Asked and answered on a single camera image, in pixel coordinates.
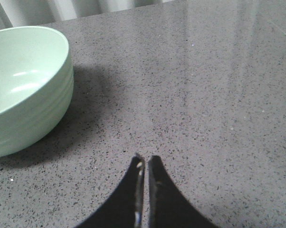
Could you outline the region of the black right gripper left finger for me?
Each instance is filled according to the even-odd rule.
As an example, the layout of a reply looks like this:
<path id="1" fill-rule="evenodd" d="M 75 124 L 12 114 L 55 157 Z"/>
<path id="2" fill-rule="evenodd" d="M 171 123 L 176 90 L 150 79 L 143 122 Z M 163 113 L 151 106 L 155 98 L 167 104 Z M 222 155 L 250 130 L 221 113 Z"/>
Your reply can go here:
<path id="1" fill-rule="evenodd" d="M 140 228 L 143 216 L 144 158 L 135 154 L 110 197 L 78 228 Z"/>

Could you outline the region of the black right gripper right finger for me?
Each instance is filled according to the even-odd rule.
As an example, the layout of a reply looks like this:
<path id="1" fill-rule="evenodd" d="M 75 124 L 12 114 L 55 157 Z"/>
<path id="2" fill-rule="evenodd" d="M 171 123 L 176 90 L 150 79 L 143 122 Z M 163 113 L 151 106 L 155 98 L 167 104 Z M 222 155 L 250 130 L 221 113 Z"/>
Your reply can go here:
<path id="1" fill-rule="evenodd" d="M 216 228 L 181 194 L 169 177 L 160 156 L 152 156 L 149 166 L 151 228 Z"/>

